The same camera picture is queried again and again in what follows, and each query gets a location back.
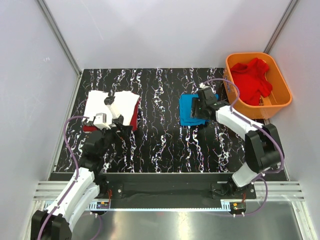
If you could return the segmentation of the blue t shirt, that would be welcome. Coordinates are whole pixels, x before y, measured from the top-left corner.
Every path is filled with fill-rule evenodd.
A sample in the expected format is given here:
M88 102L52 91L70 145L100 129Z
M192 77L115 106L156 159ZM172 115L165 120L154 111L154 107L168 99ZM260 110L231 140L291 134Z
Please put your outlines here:
M192 118L192 100L197 98L198 94L182 94L179 99L179 116L180 125L184 127L192 127L204 125L209 120Z

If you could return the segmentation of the white t shirt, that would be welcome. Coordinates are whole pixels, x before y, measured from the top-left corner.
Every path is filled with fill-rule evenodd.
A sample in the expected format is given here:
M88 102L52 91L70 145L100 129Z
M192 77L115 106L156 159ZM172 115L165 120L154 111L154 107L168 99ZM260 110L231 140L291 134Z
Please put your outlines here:
M91 90L88 93L84 116L89 117L98 113L112 114L112 124L121 123L129 126L134 114L135 105L140 96L131 91L105 92Z

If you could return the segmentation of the bright red t shirt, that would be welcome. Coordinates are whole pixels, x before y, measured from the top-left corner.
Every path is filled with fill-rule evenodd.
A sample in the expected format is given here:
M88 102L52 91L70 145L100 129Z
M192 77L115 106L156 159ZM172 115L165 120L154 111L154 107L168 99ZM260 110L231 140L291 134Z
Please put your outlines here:
M260 98L271 94L273 86L266 79L269 65L259 58L249 63L237 63L231 69L234 84L238 87L239 98L250 106L258 106Z

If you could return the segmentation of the orange plastic basket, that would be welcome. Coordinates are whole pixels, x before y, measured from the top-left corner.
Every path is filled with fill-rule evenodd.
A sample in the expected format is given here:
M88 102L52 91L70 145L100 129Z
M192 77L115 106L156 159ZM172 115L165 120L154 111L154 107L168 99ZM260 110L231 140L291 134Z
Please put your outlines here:
M228 101L250 119L270 119L292 102L291 91L275 60L263 52L233 53L225 60Z

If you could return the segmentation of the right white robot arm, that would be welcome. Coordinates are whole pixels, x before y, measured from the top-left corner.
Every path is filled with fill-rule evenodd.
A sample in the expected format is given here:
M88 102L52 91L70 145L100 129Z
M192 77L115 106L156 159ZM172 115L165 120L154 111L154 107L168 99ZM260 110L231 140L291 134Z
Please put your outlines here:
M210 87L200 89L192 98L190 116L216 121L244 140L245 162L226 183L212 190L219 197L240 198L258 177L277 164L283 167L285 156L277 128L271 123L260 124L226 101L218 101Z

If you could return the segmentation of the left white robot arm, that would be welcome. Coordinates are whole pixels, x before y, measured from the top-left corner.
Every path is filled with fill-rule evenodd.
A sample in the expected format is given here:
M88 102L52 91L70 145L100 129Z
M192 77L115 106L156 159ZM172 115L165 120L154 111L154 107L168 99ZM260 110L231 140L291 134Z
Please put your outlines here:
M76 170L59 196L44 210L36 210L31 218L30 239L70 240L73 230L90 202L108 192L102 168L108 149L117 140L129 137L133 127L115 123L111 129L88 134Z

